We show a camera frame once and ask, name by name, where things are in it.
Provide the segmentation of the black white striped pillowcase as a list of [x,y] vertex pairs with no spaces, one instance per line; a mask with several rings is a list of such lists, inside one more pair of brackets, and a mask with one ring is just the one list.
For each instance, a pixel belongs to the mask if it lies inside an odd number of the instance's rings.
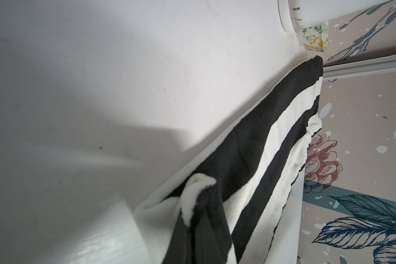
[[137,264],[264,263],[322,127],[323,60],[293,68],[134,211]]

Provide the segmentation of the small floral ceramic bowl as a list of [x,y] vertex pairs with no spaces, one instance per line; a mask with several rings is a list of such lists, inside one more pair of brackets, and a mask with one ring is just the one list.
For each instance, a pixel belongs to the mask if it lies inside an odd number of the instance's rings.
[[306,50],[325,53],[328,47],[328,26],[329,21],[325,21],[301,27],[297,35],[298,44]]

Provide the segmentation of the white utensil holder cup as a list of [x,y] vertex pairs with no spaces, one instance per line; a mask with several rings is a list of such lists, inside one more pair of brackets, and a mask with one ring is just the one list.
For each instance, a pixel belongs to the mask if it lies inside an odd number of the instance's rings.
[[286,33],[382,4],[383,0],[278,0],[278,10]]

